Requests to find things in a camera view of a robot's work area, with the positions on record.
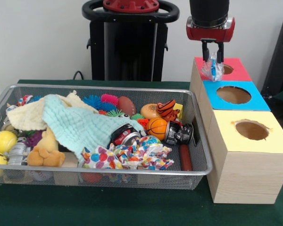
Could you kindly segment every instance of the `yellow teddy bear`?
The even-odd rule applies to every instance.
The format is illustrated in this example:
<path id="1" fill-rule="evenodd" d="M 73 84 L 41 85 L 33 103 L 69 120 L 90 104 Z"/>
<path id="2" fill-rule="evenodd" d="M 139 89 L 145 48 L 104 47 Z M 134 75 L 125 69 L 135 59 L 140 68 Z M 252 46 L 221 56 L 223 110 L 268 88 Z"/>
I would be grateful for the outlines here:
<path id="1" fill-rule="evenodd" d="M 61 166 L 65 154 L 58 151 L 58 142 L 49 127 L 42 133 L 42 139 L 27 157 L 30 166 Z"/>

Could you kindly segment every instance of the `plastic bag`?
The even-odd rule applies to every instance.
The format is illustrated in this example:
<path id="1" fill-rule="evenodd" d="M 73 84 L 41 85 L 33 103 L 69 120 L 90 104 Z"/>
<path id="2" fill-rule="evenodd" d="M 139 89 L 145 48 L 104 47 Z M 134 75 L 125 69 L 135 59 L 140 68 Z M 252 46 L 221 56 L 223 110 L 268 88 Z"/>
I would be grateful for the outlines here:
<path id="1" fill-rule="evenodd" d="M 221 81 L 225 73 L 223 63 L 217 63 L 216 53 L 213 53 L 207 62 L 203 62 L 201 71 L 212 81 Z"/>

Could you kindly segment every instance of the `green table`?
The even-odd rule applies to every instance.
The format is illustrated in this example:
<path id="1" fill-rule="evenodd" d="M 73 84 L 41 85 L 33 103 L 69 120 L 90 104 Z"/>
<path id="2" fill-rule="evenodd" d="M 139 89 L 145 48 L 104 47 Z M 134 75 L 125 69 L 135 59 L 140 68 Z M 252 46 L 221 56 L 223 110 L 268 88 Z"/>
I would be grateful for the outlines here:
<path id="1" fill-rule="evenodd" d="M 19 81 L 20 83 L 188 89 L 188 82 Z M 0 225 L 283 226 L 275 205 L 214 204 L 206 177 L 194 191 L 0 185 Z"/>

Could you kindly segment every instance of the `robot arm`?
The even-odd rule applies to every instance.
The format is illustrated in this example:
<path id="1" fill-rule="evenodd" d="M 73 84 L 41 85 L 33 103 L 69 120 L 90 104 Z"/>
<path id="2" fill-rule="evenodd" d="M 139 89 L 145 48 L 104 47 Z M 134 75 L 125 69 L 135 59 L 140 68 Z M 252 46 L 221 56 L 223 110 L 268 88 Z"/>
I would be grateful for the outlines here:
<path id="1" fill-rule="evenodd" d="M 217 62 L 224 61 L 224 42 L 233 36 L 235 19 L 228 17 L 229 0 L 190 0 L 191 17 L 187 21 L 190 40 L 202 42 L 203 60 L 208 61 L 208 43 L 218 44 Z"/>

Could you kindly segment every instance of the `orange basketball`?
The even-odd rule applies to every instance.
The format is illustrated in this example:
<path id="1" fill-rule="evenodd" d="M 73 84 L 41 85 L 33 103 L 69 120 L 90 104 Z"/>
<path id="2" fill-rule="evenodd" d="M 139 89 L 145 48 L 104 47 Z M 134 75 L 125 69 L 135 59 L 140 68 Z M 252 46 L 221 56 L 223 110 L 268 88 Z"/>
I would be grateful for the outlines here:
<path id="1" fill-rule="evenodd" d="M 149 135 L 157 137 L 159 140 L 164 140 L 166 133 L 166 120 L 162 118 L 153 118 L 150 119 L 147 125 L 147 132 Z"/>

